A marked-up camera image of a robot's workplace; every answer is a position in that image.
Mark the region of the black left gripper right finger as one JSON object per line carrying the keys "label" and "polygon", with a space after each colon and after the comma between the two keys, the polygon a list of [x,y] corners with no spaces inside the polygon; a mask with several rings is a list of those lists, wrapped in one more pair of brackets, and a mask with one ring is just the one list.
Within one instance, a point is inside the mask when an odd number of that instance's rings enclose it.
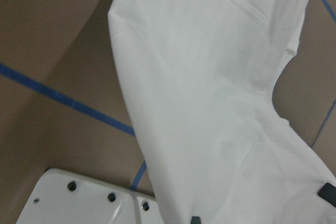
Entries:
{"label": "black left gripper right finger", "polygon": [[331,204],[336,206],[336,187],[331,183],[325,183],[317,192],[318,196]]}

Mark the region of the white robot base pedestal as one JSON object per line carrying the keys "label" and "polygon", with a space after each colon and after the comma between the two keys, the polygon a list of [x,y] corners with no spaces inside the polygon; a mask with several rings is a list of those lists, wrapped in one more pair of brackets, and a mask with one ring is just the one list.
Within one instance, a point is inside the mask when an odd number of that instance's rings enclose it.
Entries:
{"label": "white robot base pedestal", "polygon": [[36,183],[17,223],[163,223],[153,197],[51,168]]}

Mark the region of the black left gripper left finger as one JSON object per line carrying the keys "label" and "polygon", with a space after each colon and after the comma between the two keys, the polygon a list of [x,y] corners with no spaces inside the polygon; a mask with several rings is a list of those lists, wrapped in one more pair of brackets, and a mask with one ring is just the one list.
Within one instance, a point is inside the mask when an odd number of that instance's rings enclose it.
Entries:
{"label": "black left gripper left finger", "polygon": [[202,220],[199,216],[192,216],[191,224],[202,224]]}

